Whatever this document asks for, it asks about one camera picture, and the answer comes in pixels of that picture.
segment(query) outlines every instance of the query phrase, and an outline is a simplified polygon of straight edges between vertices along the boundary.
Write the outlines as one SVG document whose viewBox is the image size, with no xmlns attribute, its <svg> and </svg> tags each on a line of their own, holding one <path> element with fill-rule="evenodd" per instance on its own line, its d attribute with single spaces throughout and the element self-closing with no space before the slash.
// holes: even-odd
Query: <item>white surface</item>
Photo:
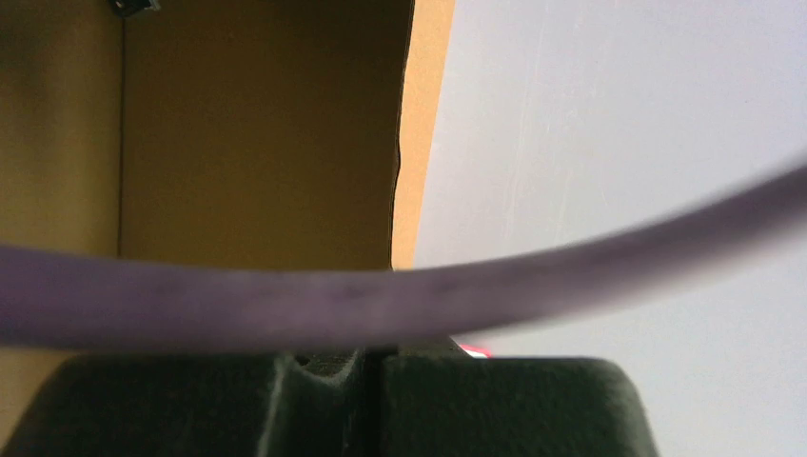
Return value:
<svg viewBox="0 0 807 457">
<path fill-rule="evenodd" d="M 807 2 L 457 2 L 416 265 L 619 229 L 807 147 Z M 807 456 L 807 240 L 643 308 L 467 335 L 594 355 L 665 457 Z"/>
</svg>

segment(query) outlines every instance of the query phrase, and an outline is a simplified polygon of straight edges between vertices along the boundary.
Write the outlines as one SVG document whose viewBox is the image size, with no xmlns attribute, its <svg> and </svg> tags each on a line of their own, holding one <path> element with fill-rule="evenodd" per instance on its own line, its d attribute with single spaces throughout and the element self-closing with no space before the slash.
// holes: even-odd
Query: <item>curved cable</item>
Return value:
<svg viewBox="0 0 807 457">
<path fill-rule="evenodd" d="M 807 165 L 650 226 L 447 268 L 216 270 L 0 246 L 0 345 L 220 353 L 398 344 L 686 286 L 805 229 Z"/>
</svg>

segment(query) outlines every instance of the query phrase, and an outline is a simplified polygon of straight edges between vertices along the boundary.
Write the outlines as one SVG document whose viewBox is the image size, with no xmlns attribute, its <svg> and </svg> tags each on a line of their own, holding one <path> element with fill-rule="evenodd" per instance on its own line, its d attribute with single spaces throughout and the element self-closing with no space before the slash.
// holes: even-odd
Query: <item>brown cardboard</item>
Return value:
<svg viewBox="0 0 807 457">
<path fill-rule="evenodd" d="M 101 0 L 0 2 L 0 242 L 388 268 L 411 4 L 162 3 L 122 31 Z M 402 267 L 452 8 L 415 9 L 392 254 Z M 0 445 L 65 357 L 0 349 Z"/>
<path fill-rule="evenodd" d="M 403 84 L 401 172 L 395 191 L 392 267 L 412 267 L 454 0 L 415 3 Z"/>
<path fill-rule="evenodd" d="M 172 0 L 126 25 L 122 254 L 389 266 L 408 0 Z"/>
<path fill-rule="evenodd" d="M 104 2 L 0 2 L 0 242 L 115 255 L 120 48 Z M 0 348 L 0 445 L 65 357 Z"/>
</svg>

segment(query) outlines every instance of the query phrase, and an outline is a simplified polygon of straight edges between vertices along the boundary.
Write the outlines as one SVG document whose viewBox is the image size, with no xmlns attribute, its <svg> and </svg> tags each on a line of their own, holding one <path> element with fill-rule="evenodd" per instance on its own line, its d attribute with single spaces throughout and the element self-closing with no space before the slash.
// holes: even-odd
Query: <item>black plastic object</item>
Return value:
<svg viewBox="0 0 807 457">
<path fill-rule="evenodd" d="M 596 360 L 349 354 L 79 357 L 3 457 L 656 455 L 639 397 Z"/>
<path fill-rule="evenodd" d="M 109 0 L 112 12 L 120 17 L 130 17 L 144 11 L 157 11 L 160 4 L 157 0 Z"/>
</svg>

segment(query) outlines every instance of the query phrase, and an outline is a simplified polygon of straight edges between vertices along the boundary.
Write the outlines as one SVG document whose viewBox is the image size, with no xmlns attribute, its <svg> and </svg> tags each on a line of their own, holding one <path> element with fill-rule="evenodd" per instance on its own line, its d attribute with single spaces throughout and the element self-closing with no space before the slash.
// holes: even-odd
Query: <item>black clip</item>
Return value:
<svg viewBox="0 0 807 457">
<path fill-rule="evenodd" d="M 157 11 L 160 4 L 157 0 L 109 0 L 112 12 L 116 15 L 127 18 L 143 11 Z"/>
</svg>

